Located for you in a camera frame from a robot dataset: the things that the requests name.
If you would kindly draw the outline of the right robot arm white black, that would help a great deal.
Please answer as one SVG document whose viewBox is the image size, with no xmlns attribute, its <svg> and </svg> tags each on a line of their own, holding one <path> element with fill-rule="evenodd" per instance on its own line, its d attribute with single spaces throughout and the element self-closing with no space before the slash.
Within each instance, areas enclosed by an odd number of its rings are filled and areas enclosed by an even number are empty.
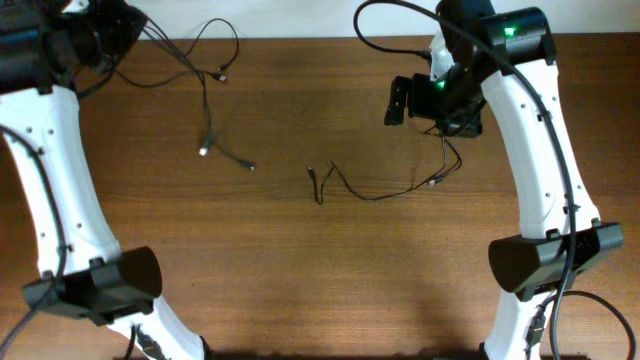
<svg viewBox="0 0 640 360">
<path fill-rule="evenodd" d="M 490 108 L 508 155 L 520 231 L 493 241 L 489 263 L 501 289 L 481 359 L 536 359 L 555 339 L 562 299 L 585 271 L 621 247 L 617 223 L 602 221 L 576 164 L 559 100 L 557 52 L 544 13 L 497 13 L 488 1 L 442 1 L 424 52 L 431 72 L 397 77 L 385 116 L 432 120 L 443 138 L 475 137 Z"/>
</svg>

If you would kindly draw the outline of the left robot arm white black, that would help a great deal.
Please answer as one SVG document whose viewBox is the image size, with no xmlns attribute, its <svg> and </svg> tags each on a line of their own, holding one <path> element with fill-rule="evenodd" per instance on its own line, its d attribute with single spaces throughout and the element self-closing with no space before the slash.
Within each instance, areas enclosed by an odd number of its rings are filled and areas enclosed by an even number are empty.
<svg viewBox="0 0 640 360">
<path fill-rule="evenodd" d="M 123 1 L 1 5 L 1 134 L 31 212 L 40 274 L 23 294 L 31 314 L 105 326 L 150 359 L 207 359 L 206 341 L 163 298 L 154 252 L 121 249 L 81 139 L 75 71 L 110 79 L 146 22 Z"/>
</svg>

